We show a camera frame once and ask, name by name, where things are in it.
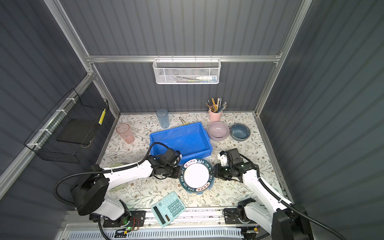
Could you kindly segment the green rim lettered plate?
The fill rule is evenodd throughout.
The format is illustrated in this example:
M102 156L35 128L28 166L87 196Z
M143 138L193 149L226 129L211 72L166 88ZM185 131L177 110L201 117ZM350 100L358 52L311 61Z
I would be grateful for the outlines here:
M214 184L213 166L205 159L192 159L181 166L179 181L189 194L201 195Z

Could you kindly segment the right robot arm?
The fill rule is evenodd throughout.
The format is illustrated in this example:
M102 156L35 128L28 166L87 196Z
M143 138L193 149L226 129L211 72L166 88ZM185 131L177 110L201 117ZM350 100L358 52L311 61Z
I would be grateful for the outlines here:
M237 213L241 222L259 224L273 240L313 240L311 224L304 217L306 210L279 194L260 173L258 165L240 154L237 149L221 151L219 164L211 171L215 178L239 181L256 194L265 206L260 207L252 198L238 202Z

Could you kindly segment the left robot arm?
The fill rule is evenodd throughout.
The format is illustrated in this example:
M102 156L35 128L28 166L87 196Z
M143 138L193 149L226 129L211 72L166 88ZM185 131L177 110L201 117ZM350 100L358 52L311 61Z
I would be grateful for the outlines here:
M116 168L105 168L106 173L85 174L71 188L75 206L80 216L101 215L112 221L126 221L129 218L128 207L107 195L111 189L154 176L178 178L179 162L182 154L174 149L167 149L162 155L147 156L141 162Z

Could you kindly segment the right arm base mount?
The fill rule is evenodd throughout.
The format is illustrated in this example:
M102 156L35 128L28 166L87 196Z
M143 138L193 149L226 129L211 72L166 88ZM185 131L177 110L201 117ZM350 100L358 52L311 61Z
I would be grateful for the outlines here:
M235 208L224 208L222 214L225 218L226 225L258 225L255 221L249 219L246 215L245 207L256 207L257 210L265 211L255 199L248 198L238 202Z

